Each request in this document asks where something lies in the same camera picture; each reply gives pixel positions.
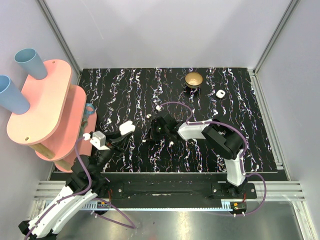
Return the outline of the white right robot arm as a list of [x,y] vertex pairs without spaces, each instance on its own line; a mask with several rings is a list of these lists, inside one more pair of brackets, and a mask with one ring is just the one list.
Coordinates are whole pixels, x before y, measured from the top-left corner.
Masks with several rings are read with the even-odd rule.
[[176,121],[169,112],[164,111],[151,121],[143,140],[158,142],[164,138],[172,141],[206,140],[213,151],[224,159],[228,195],[236,199],[244,194],[248,181],[243,158],[248,143],[237,128],[217,118],[196,122]]

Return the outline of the white oval charging case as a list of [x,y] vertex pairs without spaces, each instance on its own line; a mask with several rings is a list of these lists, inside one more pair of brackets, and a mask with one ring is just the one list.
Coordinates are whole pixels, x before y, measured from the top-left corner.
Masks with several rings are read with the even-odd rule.
[[135,129],[136,129],[136,126],[133,124],[131,120],[128,120],[119,126],[119,131],[122,136],[130,132],[134,132]]

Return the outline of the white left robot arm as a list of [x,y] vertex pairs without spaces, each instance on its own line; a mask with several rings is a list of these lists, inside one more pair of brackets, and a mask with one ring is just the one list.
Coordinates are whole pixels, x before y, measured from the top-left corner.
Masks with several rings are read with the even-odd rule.
[[[127,149],[133,130],[104,134],[100,131],[83,134],[74,145],[76,159],[72,173],[54,200],[34,219],[19,224],[26,240],[55,240],[65,224],[84,205],[95,199],[102,199],[111,193],[109,180],[102,171],[108,160],[121,157]],[[98,159],[81,155],[80,142],[90,142],[101,150]]]

